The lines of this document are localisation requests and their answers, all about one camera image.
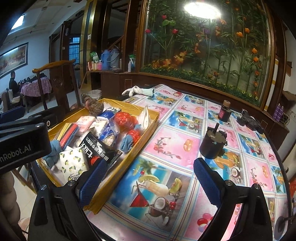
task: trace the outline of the lemon print tissue pack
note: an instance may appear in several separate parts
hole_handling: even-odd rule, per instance
[[[59,157],[65,182],[76,181],[83,172],[89,169],[82,147],[63,151],[59,154]]]

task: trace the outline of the blue gripper pad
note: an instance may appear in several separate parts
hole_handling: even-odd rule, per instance
[[[219,209],[221,206],[220,189],[217,187],[210,175],[210,172],[214,171],[201,157],[195,159],[193,163],[193,170],[197,179],[202,185],[202,188],[204,189],[205,194],[207,195],[210,203],[212,205],[217,206],[217,208]]]
[[[80,207],[89,205],[96,190],[98,189],[99,184],[105,177],[106,172],[107,172],[107,163],[104,159],[102,159],[79,190]]]

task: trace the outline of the blue thermos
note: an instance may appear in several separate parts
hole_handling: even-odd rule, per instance
[[[109,70],[110,69],[110,62],[108,62],[108,58],[110,57],[109,50],[105,50],[101,55],[101,60],[103,62],[102,64],[102,70]]]
[[[108,63],[110,63],[111,69],[119,69],[119,51],[118,48],[113,48],[110,57],[107,60]]]

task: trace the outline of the framed painting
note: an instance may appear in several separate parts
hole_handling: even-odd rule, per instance
[[[0,78],[27,64],[28,43],[24,43],[0,55]]]

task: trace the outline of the blue chair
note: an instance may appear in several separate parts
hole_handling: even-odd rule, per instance
[[[25,108],[23,106],[15,107],[11,110],[5,111],[0,114],[0,124],[15,121],[25,115]]]

